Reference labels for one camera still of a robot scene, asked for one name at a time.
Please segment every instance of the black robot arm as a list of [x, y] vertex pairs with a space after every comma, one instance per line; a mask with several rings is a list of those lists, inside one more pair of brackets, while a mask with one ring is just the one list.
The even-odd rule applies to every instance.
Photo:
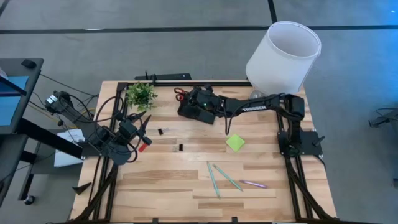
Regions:
[[225, 96], [217, 96], [211, 86], [205, 88], [195, 86], [190, 92], [178, 89], [176, 99], [180, 101], [178, 114], [187, 118], [196, 119], [208, 124], [213, 124], [215, 117], [233, 118], [241, 113], [259, 110], [273, 110], [289, 121], [290, 143], [299, 148], [300, 122], [304, 119], [304, 99], [295, 95], [269, 95], [249, 100], [239, 100]]
[[119, 130], [115, 133], [106, 126], [98, 125], [96, 120], [92, 121], [83, 116], [73, 107], [70, 95], [64, 91], [54, 91], [54, 94], [46, 99], [45, 107], [51, 113], [64, 115], [74, 125], [78, 126], [87, 143], [102, 156], [111, 158], [117, 165], [123, 165], [131, 157], [132, 151], [129, 150], [128, 145], [135, 137], [143, 140], [147, 145], [152, 143], [145, 136], [145, 127], [150, 116], [141, 124], [139, 129], [133, 125], [134, 122], [141, 121], [141, 117], [145, 112], [123, 118], [119, 111], [114, 111], [113, 116], [120, 121]]

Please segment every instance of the chair wheel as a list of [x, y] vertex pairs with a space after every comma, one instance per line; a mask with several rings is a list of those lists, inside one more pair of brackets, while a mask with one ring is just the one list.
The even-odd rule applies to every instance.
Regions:
[[33, 202], [35, 202], [35, 197], [31, 196], [31, 195], [28, 195], [26, 197], [26, 199], [24, 200], [24, 202], [25, 202], [25, 205], [32, 205]]

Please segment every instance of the green cube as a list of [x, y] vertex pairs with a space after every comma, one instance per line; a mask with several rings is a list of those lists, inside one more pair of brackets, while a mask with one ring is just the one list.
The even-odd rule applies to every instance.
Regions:
[[238, 152], [243, 146], [244, 140], [237, 134], [234, 134], [226, 141], [226, 143], [231, 147], [234, 152]]

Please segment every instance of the gray floor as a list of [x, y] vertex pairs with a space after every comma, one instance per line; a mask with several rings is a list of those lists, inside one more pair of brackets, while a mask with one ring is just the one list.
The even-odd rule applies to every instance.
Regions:
[[[274, 2], [278, 20], [308, 26], [398, 24], [398, 3], [394, 1]], [[269, 24], [266, 0], [11, 0], [0, 18], [0, 29], [12, 30]], [[369, 128], [368, 119], [376, 117], [376, 108], [398, 104], [398, 30], [316, 33], [322, 41], [322, 55], [305, 88], [315, 126], [326, 136], [322, 146], [337, 214], [344, 220], [396, 223], [398, 190], [392, 186], [392, 177], [398, 176], [396, 138], [388, 125]], [[189, 72], [194, 79], [245, 78], [244, 67], [264, 34], [0, 35], [0, 57], [42, 57], [43, 74], [97, 93], [102, 80], [132, 80], [145, 70]], [[35, 89], [42, 98], [53, 90], [67, 89], [43, 78]], [[25, 117], [45, 128], [56, 128], [53, 121], [32, 109]], [[0, 208], [4, 223], [64, 221], [73, 203], [71, 186], [78, 176], [35, 178], [31, 192], [40, 200], [25, 206], [16, 201], [24, 172], [15, 175]]]

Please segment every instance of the red object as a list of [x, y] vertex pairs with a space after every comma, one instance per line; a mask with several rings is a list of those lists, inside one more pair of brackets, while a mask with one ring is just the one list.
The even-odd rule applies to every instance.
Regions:
[[177, 101], [182, 101], [184, 99], [184, 95], [186, 94], [186, 91], [181, 88], [174, 88], [174, 93], [176, 93], [175, 99]]
[[143, 144], [143, 145], [138, 149], [138, 151], [139, 151], [139, 152], [143, 152], [143, 150], [145, 150], [145, 148], [146, 148], [147, 146], [148, 146], [147, 144]]

